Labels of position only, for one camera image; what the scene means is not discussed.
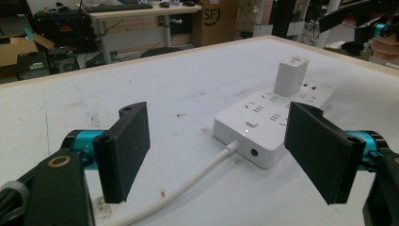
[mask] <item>cable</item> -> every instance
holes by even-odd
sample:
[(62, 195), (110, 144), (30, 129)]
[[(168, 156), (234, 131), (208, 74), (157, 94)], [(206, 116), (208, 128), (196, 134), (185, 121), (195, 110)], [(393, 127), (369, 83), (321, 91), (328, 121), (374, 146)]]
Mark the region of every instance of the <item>cable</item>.
[(22, 207), (27, 206), (27, 201), (29, 199), (29, 189), (26, 187), (24, 183), (19, 181), (9, 181), (0, 187), (0, 192), (5, 189), (12, 189), (17, 191), (23, 200)]
[(112, 26), (108, 27), (104, 33), (108, 32), (110, 29), (114, 28), (115, 26), (117, 26), (118, 24), (122, 23), (124, 21), (124, 18), (121, 19), (120, 21), (118, 21), (116, 24), (113, 24)]
[[(34, 172), (35, 168), (31, 169), (29, 172), (20, 177), (18, 181), (30, 187)], [(22, 204), (20, 203), (20, 200), (21, 196), (18, 194), (18, 192), (10, 189), (2, 190), (0, 192), (0, 218), (2, 218), (6, 213), (20, 207)]]
[(134, 56), (137, 56), (137, 55), (141, 55), (141, 54), (143, 54), (143, 53), (146, 52), (146, 51), (149, 51), (149, 50), (151, 50), (151, 49), (154, 49), (156, 46), (158, 46), (158, 45), (160, 45), (160, 44), (162, 44), (162, 42), (158, 42), (158, 43), (156, 43), (155, 45), (153, 45), (152, 47), (150, 47), (150, 48), (148, 48), (148, 49), (146, 49), (146, 50), (144, 50), (144, 51), (139, 51), (139, 52), (134, 53), (134, 54), (131, 54), (131, 55), (129, 55), (129, 56), (124, 56), (124, 57), (112, 57), (112, 60), (113, 60), (113, 61), (128, 60), (128, 58), (134, 57)]
[(253, 23), (253, 22), (249, 19), (249, 16), (247, 15), (247, 13), (246, 13), (246, 11), (244, 10), (244, 8), (241, 7), (241, 6), (239, 6), (239, 8), (241, 9), (240, 11), (244, 14), (244, 16), (246, 16), (246, 18), (247, 18), (247, 20), (249, 21), (249, 23), (250, 23), (251, 25), (255, 25), (255, 23)]
[(240, 142), (237, 140), (234, 140), (232, 143), (228, 144), (226, 148), (219, 153), (217, 156), (215, 156), (210, 162), (208, 162), (207, 165), (202, 167), (196, 174), (194, 174), (188, 181), (186, 181), (184, 184), (179, 186), (176, 190), (174, 190), (172, 193), (167, 195), (165, 198), (162, 198), (158, 202), (153, 203), (149, 207), (138, 211), (136, 213), (133, 213), (131, 216), (128, 216), (126, 218), (120, 219), (108, 226), (122, 226), (122, 225), (130, 225), (135, 222), (138, 222), (139, 220), (142, 220), (143, 218), (146, 218), (160, 209), (164, 208), (165, 206), (169, 205), (173, 201), (176, 200), (179, 196), (183, 195), (184, 192), (186, 192), (190, 187), (192, 187), (196, 182), (198, 182), (203, 176), (205, 176), (212, 168), (214, 168), (217, 164), (222, 162), (227, 156), (235, 153), (235, 151), (241, 146)]

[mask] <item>white power cable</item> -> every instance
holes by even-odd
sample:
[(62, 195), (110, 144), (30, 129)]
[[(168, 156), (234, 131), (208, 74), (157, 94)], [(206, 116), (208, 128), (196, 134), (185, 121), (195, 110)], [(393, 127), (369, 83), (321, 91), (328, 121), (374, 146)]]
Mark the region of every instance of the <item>white power cable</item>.
[(196, 182), (198, 182), (203, 176), (205, 176), (213, 167), (215, 167), (217, 164), (222, 162), (227, 156), (231, 155), (232, 153), (235, 153), (235, 151), (240, 148), (241, 144), (239, 141), (234, 140), (232, 143), (226, 146), (226, 148), (219, 153), (217, 156), (215, 156), (210, 162), (208, 162), (207, 165), (202, 167), (196, 174), (194, 174), (188, 181), (186, 181), (184, 184), (179, 186), (176, 190), (174, 190), (172, 193), (167, 195), (165, 198), (159, 200), (158, 202), (153, 203), (149, 207), (138, 211), (136, 213), (133, 213), (132, 215), (122, 218), (120, 220), (117, 220), (113, 222), (112, 224), (109, 224), (108, 226), (124, 226), (124, 225), (130, 225), (135, 222), (138, 222), (139, 220), (146, 218), (153, 213), (159, 211), (160, 209), (164, 208), (168, 204), (172, 203), (173, 201), (176, 200), (177, 197), (181, 196), (186, 192), (190, 187), (192, 187)]

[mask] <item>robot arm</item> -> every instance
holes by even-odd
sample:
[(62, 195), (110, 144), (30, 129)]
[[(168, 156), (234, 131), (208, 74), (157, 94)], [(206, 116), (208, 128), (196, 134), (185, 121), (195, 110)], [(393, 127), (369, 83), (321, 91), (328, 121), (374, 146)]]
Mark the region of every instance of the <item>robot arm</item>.
[(396, 41), (399, 41), (399, 23), (388, 24), (388, 16), (371, 20), (372, 12), (377, 7), (375, 0), (363, 0), (343, 6), (319, 20), (320, 32), (325, 32), (351, 17), (355, 18), (357, 25), (354, 43), (363, 44), (373, 36), (386, 38), (392, 33), (396, 34)]
[(327, 204), (346, 203), (357, 170), (375, 171), (363, 207), (366, 225), (399, 225), (399, 154), (376, 132), (345, 132), (323, 111), (291, 103), (285, 147)]
[(106, 131), (75, 130), (56, 153), (0, 192), (0, 225), (94, 225), (84, 169), (98, 168), (105, 202), (126, 201), (150, 148), (147, 104)]

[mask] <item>power strip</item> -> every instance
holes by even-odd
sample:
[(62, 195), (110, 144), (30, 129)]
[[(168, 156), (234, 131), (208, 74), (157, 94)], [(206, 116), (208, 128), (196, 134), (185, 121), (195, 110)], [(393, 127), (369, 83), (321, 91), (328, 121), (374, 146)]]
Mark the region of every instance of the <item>power strip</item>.
[(240, 141), (237, 152), (263, 169), (272, 167), (287, 152), (283, 142), (290, 103), (326, 110), (335, 93), (335, 88), (309, 80), (299, 81), (299, 91), (288, 97), (277, 94), (277, 87), (278, 82), (215, 116), (214, 136), (224, 144)]

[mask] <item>cardboard box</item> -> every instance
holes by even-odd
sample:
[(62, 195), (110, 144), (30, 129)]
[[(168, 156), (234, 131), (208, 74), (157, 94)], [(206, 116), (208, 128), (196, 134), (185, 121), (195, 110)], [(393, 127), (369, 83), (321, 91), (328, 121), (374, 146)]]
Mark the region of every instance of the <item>cardboard box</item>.
[(193, 44), (206, 46), (234, 40), (239, 0), (201, 0), (193, 14)]
[(54, 48), (53, 42), (36, 33), (32, 41), (16, 37), (9, 38), (8, 44), (0, 44), (0, 77), (15, 76), (18, 55), (38, 52), (38, 44), (46, 49)]

